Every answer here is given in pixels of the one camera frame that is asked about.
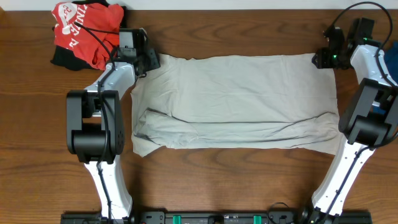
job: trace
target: blue fabric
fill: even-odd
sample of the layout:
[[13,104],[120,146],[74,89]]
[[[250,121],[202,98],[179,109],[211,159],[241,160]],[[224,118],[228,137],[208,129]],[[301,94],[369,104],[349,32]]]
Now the blue fabric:
[[384,61],[392,79],[398,82],[398,42],[394,42],[392,48],[384,54]]

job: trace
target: black cloth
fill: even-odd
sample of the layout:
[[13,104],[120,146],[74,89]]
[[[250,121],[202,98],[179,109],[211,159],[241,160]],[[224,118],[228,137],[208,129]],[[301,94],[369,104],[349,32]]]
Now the black cloth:
[[[109,3],[107,3],[104,0],[73,1],[72,3],[74,3],[74,4],[100,3],[106,7],[109,6]],[[124,14],[123,14],[122,21],[120,23],[120,28],[126,28],[127,27],[127,20],[126,20],[127,7],[122,6],[122,8],[123,8]],[[65,49],[58,45],[55,46],[54,56],[53,56],[53,59],[50,60],[50,62],[54,65],[65,67],[71,71],[79,71],[84,68],[94,69],[86,61],[84,61],[78,57],[75,57],[75,54],[73,53],[72,50]]]

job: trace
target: wooden table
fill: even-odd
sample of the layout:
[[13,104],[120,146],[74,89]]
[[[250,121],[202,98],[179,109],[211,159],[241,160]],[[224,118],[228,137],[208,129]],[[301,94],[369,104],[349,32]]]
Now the wooden table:
[[[128,18],[129,27],[148,31],[159,52],[207,58],[314,52],[326,46],[322,30],[338,13],[130,11]],[[350,11],[338,25],[347,33],[361,15],[377,20],[374,38],[384,39],[388,23],[381,11]],[[392,16],[398,24],[398,11]],[[59,223],[64,211],[101,210],[91,176],[67,150],[65,132],[67,92],[90,85],[101,71],[52,65],[54,24],[50,12],[0,17],[0,223]],[[342,112],[358,87],[354,71],[336,71],[336,84]],[[130,136],[128,94],[122,104]],[[333,159],[306,149],[159,149],[141,158],[126,142],[122,167],[135,206],[169,211],[267,210],[274,202],[299,208]],[[398,223],[397,184],[395,142],[363,167],[345,209],[369,209],[374,223]]]

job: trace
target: white wall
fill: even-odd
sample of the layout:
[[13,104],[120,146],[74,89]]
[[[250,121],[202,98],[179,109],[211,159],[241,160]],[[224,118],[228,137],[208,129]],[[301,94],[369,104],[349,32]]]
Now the white wall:
[[[374,0],[388,9],[398,9],[398,0]],[[0,0],[6,11],[52,10],[59,0]],[[361,0],[108,0],[136,10],[214,9],[344,9]],[[373,9],[375,6],[357,6]]]

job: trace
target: red cloth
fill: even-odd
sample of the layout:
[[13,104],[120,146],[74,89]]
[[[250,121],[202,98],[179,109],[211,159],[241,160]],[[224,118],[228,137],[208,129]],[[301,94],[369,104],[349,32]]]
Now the red cloth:
[[[58,3],[52,14],[58,24],[55,25],[56,45],[72,50],[76,57],[85,60],[93,68],[105,70],[109,55],[101,44],[84,29],[73,24],[83,24],[85,27],[119,32],[123,18],[123,8],[118,4],[108,7],[99,3],[77,5],[71,2]],[[109,51],[119,45],[119,36],[92,31],[102,40]]]

